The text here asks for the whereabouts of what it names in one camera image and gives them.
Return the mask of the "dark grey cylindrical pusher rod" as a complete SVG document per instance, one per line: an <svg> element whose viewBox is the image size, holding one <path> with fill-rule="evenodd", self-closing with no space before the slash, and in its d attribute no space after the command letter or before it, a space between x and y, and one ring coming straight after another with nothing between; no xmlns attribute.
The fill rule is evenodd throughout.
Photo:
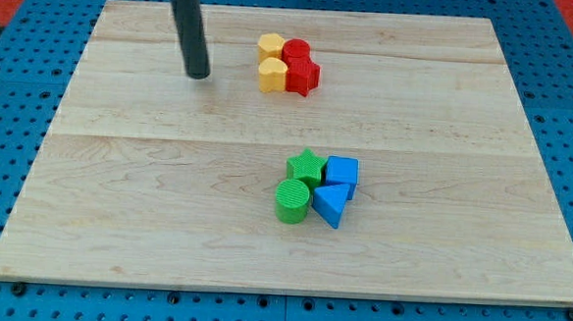
<svg viewBox="0 0 573 321"><path fill-rule="evenodd" d="M211 74L211 66L200 0L171 0L171 6L186 75L205 79Z"/></svg>

